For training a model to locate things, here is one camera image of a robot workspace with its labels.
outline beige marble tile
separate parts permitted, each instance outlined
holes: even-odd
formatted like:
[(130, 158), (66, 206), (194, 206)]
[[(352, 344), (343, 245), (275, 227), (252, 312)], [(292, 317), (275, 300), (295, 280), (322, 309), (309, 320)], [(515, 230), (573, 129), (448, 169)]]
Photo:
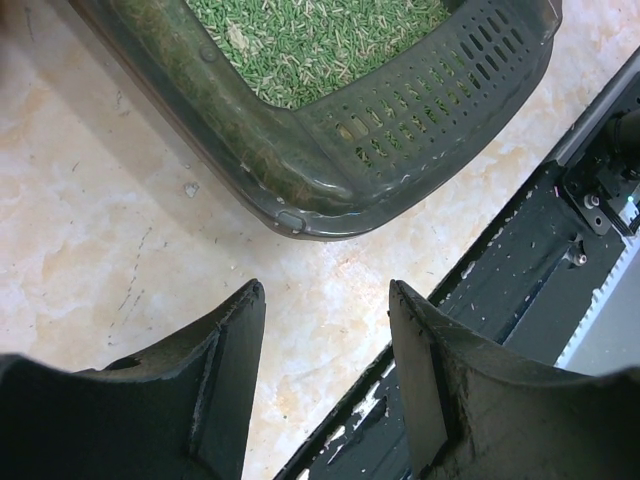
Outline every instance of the beige marble tile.
[(66, 2), (0, 5), (0, 350), (100, 368), (259, 278), (252, 480), (389, 341), (389, 280), (428, 294), (640, 44), (638, 0), (565, 1), (547, 75), (467, 168), (372, 234), (303, 243), (231, 197)]

